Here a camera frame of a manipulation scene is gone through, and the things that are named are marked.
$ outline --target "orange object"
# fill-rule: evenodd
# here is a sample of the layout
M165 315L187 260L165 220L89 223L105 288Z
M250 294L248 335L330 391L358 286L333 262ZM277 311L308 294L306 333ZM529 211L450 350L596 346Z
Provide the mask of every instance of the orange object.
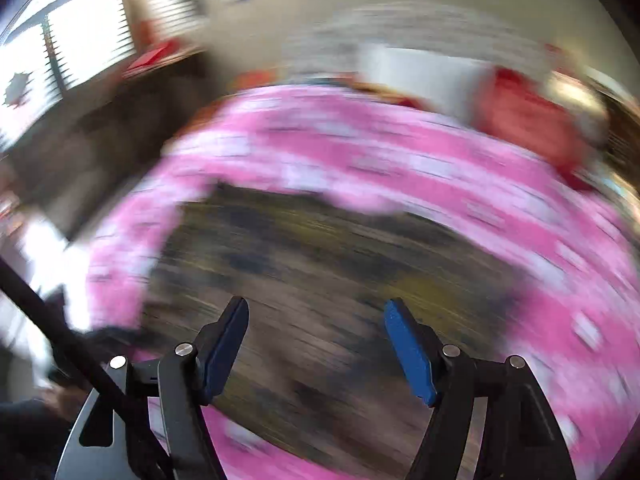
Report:
M571 184L584 143L571 114L540 96L524 75L496 68L481 88L476 127L491 136L542 156Z

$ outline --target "pink patterned bedding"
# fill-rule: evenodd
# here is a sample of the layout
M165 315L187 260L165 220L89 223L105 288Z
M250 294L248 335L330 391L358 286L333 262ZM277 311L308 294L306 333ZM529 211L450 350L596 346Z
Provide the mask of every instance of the pink patterned bedding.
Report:
M360 212L410 211L528 271L504 355L534 371L580 480L620 448L640 412L639 283L618 215L599 197L567 188L532 153L437 114L329 86L255 89L172 144L103 222L88 275L93 326L139 323L178 204L217 179L319 192Z

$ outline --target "wall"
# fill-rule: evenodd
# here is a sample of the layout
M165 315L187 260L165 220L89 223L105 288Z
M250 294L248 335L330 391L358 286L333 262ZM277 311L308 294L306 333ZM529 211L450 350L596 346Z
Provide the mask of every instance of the wall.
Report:
M300 27L343 9L407 0L206 0L210 20L190 36L208 46L220 79L276 65L280 45ZM553 43L640 95L640 65L598 0L437 0L494 14L525 36ZM143 8L142 0L138 5Z

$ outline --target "metal pin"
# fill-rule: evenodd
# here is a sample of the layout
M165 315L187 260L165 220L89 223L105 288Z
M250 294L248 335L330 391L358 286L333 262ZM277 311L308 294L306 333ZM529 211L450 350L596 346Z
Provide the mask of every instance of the metal pin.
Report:
M193 345L191 343L180 343L177 347L175 347L176 355L189 355L193 351Z
M509 364L514 368L524 368L527 362L519 355L512 355L509 357Z
M460 355L460 348L455 345L444 345L442 347L442 353L447 357L458 357Z
M109 361L111 368L122 368L125 364L127 364L127 358L124 357L124 355L116 355L116 357Z

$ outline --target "brown patterned cloth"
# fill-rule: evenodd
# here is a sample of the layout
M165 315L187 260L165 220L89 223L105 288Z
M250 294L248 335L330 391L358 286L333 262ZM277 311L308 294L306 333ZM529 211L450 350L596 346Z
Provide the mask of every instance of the brown patterned cloth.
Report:
M388 298L475 356L494 355L518 272L410 214L221 186L184 205L152 272L143 325L191 340L232 294L249 330L215 405L274 444L368 478L407 472L430 410L386 338ZM478 427L470 440L478 453ZM463 469L473 471L465 457Z

